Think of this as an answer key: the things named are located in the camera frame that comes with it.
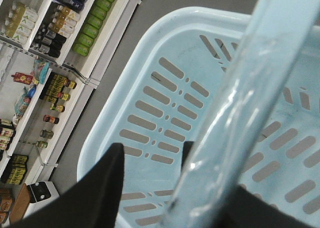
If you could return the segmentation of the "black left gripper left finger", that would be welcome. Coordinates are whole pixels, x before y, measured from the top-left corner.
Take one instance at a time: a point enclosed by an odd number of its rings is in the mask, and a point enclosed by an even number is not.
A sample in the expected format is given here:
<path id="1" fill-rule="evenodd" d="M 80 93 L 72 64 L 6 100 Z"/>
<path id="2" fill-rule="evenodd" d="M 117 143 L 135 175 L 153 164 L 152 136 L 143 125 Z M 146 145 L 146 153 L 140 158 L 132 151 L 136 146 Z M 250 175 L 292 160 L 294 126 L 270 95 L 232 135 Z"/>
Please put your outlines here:
<path id="1" fill-rule="evenodd" d="M 12 228 L 113 228 L 125 172 L 124 145 L 112 143 L 99 161 L 59 198 Z"/>

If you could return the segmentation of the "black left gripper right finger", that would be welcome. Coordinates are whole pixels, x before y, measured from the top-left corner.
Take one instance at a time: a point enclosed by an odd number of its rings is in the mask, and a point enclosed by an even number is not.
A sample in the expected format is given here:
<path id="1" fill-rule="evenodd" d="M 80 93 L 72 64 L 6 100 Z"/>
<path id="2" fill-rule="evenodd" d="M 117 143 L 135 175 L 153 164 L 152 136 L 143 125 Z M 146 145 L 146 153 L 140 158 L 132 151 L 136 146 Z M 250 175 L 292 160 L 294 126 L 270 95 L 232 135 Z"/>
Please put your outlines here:
<path id="1" fill-rule="evenodd" d="M 320 150 L 316 140 L 258 144 L 226 216 L 240 228 L 318 228 Z"/>

